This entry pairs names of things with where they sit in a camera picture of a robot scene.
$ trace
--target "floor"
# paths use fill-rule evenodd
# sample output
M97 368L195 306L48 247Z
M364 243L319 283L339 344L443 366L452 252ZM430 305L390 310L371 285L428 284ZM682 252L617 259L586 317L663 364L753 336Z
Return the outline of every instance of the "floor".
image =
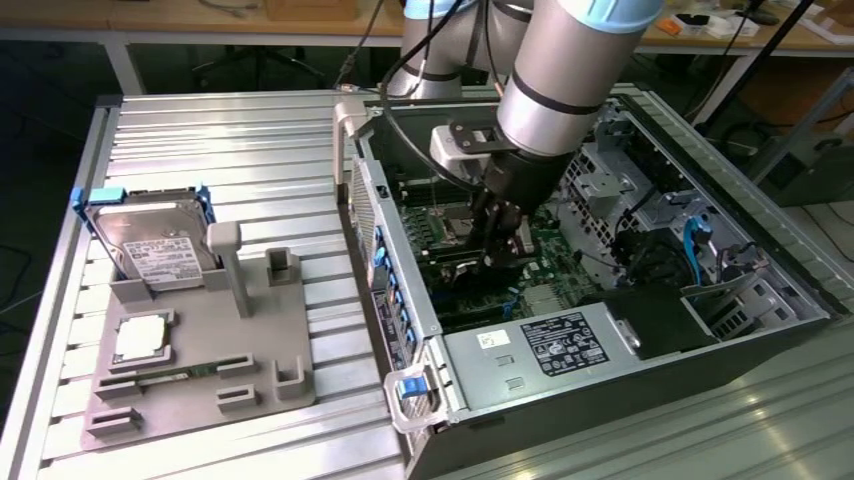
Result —
M135 45L132 55L148 92L200 91L191 68L216 60L224 51L219 46ZM280 52L296 54L294 48ZM306 62L331 79L347 53L347 48L308 48ZM399 52L372 49L370 55L367 51L362 53L351 81L372 86ZM698 85L707 85L719 68L719 62L711 59L697 62L685 71L683 60L637 55L621 79L647 84L681 112L695 96ZM95 45L0 43L0 72L0 205L8 215L7 221L0 222L0 418L4 418L92 106L99 95L120 93L120 89L107 56ZM474 84L483 80L483 75L467 72L463 78ZM314 88L315 81L268 64L264 87L298 90ZM250 61L212 72L202 87L202 91L211 92L254 89ZM751 117L750 111L735 105L725 123Z

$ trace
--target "motherboard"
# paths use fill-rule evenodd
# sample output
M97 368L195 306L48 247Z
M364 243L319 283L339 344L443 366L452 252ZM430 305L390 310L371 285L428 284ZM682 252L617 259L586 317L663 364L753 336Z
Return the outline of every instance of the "motherboard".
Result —
M400 206L400 217L439 321L447 333L564 310L599 290L547 208L531 216L535 254L512 269L478 272L480 248L467 245L466 203Z

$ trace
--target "black cable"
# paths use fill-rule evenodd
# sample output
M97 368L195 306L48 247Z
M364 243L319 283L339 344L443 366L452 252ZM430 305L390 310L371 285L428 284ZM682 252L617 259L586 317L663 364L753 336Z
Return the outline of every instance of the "black cable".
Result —
M799 207L801 210L803 210L803 212L810 216L810 219L813 220L813 223L815 224L815 226L818 227L818 229L822 231L822 233L825 234L825 236L827 237L827 240L830 240L830 243L833 244L833 246L835 247L837 251L839 252L839 255L842 255L842 257L851 263L854 263L854 258L849 257L845 253L845 251L842 251L842 247L839 246L839 244L837 243L837 241L834 240L834 238L830 236L830 233L827 232L827 230L825 230L825 227L822 227L822 224L818 223L818 219L815 218L815 216L810 213L810 211L806 209L806 207Z
M436 0L430 0L430 11L427 12L427 31L428 32L432 30L432 14L436 11L435 6L436 6ZM430 58L431 44L432 42L427 42L427 45L424 46L424 68L427 68L427 59Z
M643 205L646 205L647 202L653 199L655 192L657 192L655 187L651 187L647 190L647 192L643 194L643 197L641 197L641 200L638 200L638 203L635 203L635 206L631 208L627 208L623 211L623 214L617 219L617 224L614 225L614 240L617 240L617 233L619 231L619 226L626 220L629 220L629 218L631 218L631 216L638 212L638 210L641 210Z
M842 108L845 108L845 98L842 98L839 100L839 104L842 105ZM815 124L822 124L822 123L830 123L830 122L835 122L837 120L841 120L843 118L846 118L849 115L854 114L854 110L847 110L843 113L834 115L833 117L827 117L823 118L822 120L818 120L815 122ZM767 140L771 138L771 134L766 131L762 130L762 128L759 127L765 127L765 128L789 128L789 127L794 127L795 124L794 123L767 123L759 120L753 120L750 122L738 122L734 123L733 125L730 125L725 130L723 133L721 134L721 139L719 139L719 146L718 148L721 149L721 153L723 153L723 155L734 162L738 164L745 164L747 163L747 161L750 160L750 158L753 158L753 155L735 155L733 153L733 151L730 150L730 140L733 138L734 135L737 135L741 132L750 132L757 134L757 136L759 137L759 142L757 145L757 149L759 149L759 147L762 147L762 145L765 144L765 142L767 142Z
M48 85L53 90L56 90L56 92L63 95L65 98L68 98L72 102L75 102L77 105L80 105L83 108L85 108L87 110L92 110L92 108L95 108L95 106L87 102L84 102L83 100L80 100L76 96L73 96L71 93L68 93L68 91L53 81L51 80L47 75L44 75L39 70L36 70L27 62L24 62L12 52L9 52L8 49L0 49L0 52L3 52L3 54L9 57L12 59L12 61L15 63L17 63L21 67L24 67L24 69L27 71L29 71L29 74L33 77L37 77L39 80L41 80L41 82Z
M689 108L691 108L691 104L694 103L694 99L699 95L699 92L703 90L703 87L701 85L697 87L697 90L694 90L694 94L689 99L689 103L685 105L685 111L682 113L682 116L686 118L689 115L694 113L694 110L698 110L699 108L702 108L702 105L706 103L706 101L709 100L709 97L711 96L711 93L714 92L715 88L721 84L721 80L723 80L723 76L726 75L726 72L729 70L726 68L726 56L730 53L730 50L733 49L733 45L735 44L738 35L742 33L742 29L745 28L745 23L747 22L747 16L749 16L747 12L745 11L745 16L742 17L742 22L738 25L738 28L735 29L735 34L733 35L733 38L730 39L730 43L726 45L726 48L723 49L723 54L721 55L721 57L723 58L723 62L721 63L721 71L718 72L718 77L715 78L715 81L711 84L711 87L709 88L709 93L706 94L706 98L699 102L699 104L691 110L689 110Z
M779 27L777 28L777 31L774 32L774 35L771 35L771 38L769 39L767 43L762 47L762 50L759 50L759 54L757 55L757 58L754 59L754 61L750 63L747 70L741 75L741 77L738 77L738 80L735 81L735 85L733 85L733 88L729 89L726 95L723 96L723 99L721 100L721 103L718 104L718 107L713 110L706 121L702 124L698 124L695 126L697 131L702 135L705 135L709 131L711 131L711 127L714 126L718 119L723 115L723 112L727 110L730 104L741 94L741 91L745 88L745 85L753 80L753 77L755 76L757 72L762 69L765 62L771 57L774 50L777 50L777 47L779 46L781 42L789 35L789 32L798 24L798 21L803 17L803 14L806 13L810 6L813 5L814 1L815 0L801 0L795 8L791 9L791 13L789 14L789 16L786 17L786 20L783 20ZM751 2L751 6L758 7L758 2Z
M17 115L12 111L9 111L9 113L17 118L17 121L20 123L17 124L17 129L15 130L15 133L9 135L8 138L1 139L0 145L7 145L12 143L15 140L20 139L24 136L24 133L27 132L27 117Z
M730 250L731 247L722 248L718 251L718 255L715 255L715 273L718 275L715 283L723 283L723 254Z
M24 348L21 350L13 350L11 352L0 352L0 357L11 357L12 355L20 355L25 351L27 351L27 349Z
M827 208L830 209L833 214L837 216L837 218L854 227L854 222L842 216L842 214L837 211L837 209L833 208L833 205L830 205L829 203L826 203L825 205L827 205Z
M3 299L3 302L0 303L0 310L3 310L15 301L15 297L17 296L17 289L21 286L24 275L27 274L27 270L29 269L29 265L32 264L32 255L29 254L29 252L21 250L20 248L11 247L8 245L0 245L0 249L7 250L24 257L24 265L17 271L17 275L15 275L15 280L12 282L12 289L9 290L9 293Z
M495 87L498 94L500 96L504 95L504 84L498 78L498 69L495 68L495 58L492 57L492 42L490 40L490 3L492 0L483 0L483 39L486 41L486 56L490 59L490 75L492 75L492 81L495 82Z
M9 110L9 112L12 112L13 115L17 115L19 117L27 119L29 122L40 124L47 129L53 130L57 133L61 133L63 135L65 135L69 138L73 138L80 143L85 143L85 139L83 137L75 135L73 133L68 132L67 130L64 130L63 128L60 128L57 126L51 125L48 122L41 120L40 118L33 117L32 115L27 115L24 112L17 110L12 104L7 103L3 100L0 100L0 107L7 108Z
M356 44L356 48L352 49L347 58L344 58L344 62L342 63L342 67L338 71L338 78L335 79L335 83L332 83L332 88L338 89L344 77L350 75L355 65L356 65L356 55L359 55L359 51L364 46L364 42L368 41L368 37L371 36L371 31L374 31L374 24L376 23L376 18L379 17L379 12L383 9L383 1L376 0L376 6L374 7L374 13L371 14L371 20L368 20L368 26L364 29L364 33L362 34L362 38L359 39L359 43Z
M395 115L391 109L391 102L388 100L388 84L391 82L391 78L394 77L395 73L398 73L398 70L400 70L403 65L406 65L406 63L410 60L412 60L418 52L422 51L422 49L427 46L427 44L439 34L444 26L451 21L451 18L454 17L454 14L459 10L459 7L463 4L463 2L464 0L454 1L454 5L451 5L451 9L447 11L444 17L442 17L442 20L439 20L436 27L432 30L430 30L427 35L424 35L424 38L422 38L422 40L418 42L418 44L415 44L412 49L398 59L395 64L388 69L388 72L386 72L386 76L383 77L383 83L380 84L380 87L379 87L379 99L383 107L383 116L388 121L388 125L391 126L392 130L400 137L400 140L406 144L407 148L412 151L418 159L424 163L424 165L427 165L427 167L430 167L430 169L434 172L436 172L436 174L443 180L446 180L454 186L467 191L476 192L479 191L478 187L464 182L458 177L455 177L454 174L447 170L447 168L444 168L444 166L439 164L432 158L430 158L430 155L426 155L422 149L418 148L418 145L415 145L410 137L406 135L403 128L400 128L400 124L398 123L398 119L395 118Z

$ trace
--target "hard drive label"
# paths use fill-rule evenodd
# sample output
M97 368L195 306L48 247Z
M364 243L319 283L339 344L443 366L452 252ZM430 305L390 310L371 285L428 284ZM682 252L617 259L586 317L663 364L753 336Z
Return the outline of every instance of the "hard drive label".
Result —
M149 284L202 278L202 267L188 237L128 242L124 250Z
M597 335L579 312L524 324L522 333L539 368L550 377L609 361Z

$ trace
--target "aluminum workbench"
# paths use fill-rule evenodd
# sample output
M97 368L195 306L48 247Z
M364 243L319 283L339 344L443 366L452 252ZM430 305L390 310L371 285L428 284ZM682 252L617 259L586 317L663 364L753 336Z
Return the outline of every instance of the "aluminum workbench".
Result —
M303 257L318 403L80 450L112 264L69 211L0 445L1 478L402 479L332 197L335 100L331 92L125 97L95 112L75 180L128 189L202 181L218 219L242 223L240 255L288 246ZM726 387L448 480L851 475L853 350L854 327L838 324Z

